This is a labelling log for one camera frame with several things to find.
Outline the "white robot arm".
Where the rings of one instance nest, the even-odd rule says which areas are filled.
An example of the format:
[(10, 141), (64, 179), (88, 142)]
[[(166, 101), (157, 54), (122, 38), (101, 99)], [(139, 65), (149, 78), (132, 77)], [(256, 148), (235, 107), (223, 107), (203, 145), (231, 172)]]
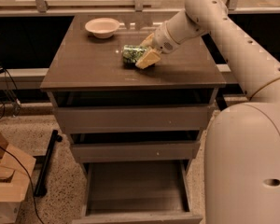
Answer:
[(280, 224), (280, 62), (228, 16), (220, 0), (184, 8), (144, 41), (171, 53), (208, 33), (245, 94), (222, 110), (204, 147), (206, 224)]

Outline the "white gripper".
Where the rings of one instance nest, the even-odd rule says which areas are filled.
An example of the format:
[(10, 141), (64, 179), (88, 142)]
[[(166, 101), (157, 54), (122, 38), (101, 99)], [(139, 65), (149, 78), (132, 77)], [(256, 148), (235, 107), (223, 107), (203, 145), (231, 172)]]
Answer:
[(146, 69), (152, 64), (161, 59), (161, 53), (172, 53), (180, 46), (181, 34), (180, 31), (173, 26), (169, 21), (165, 21), (158, 27), (154, 34), (150, 34), (142, 42), (142, 47), (136, 50), (135, 66), (140, 69)]

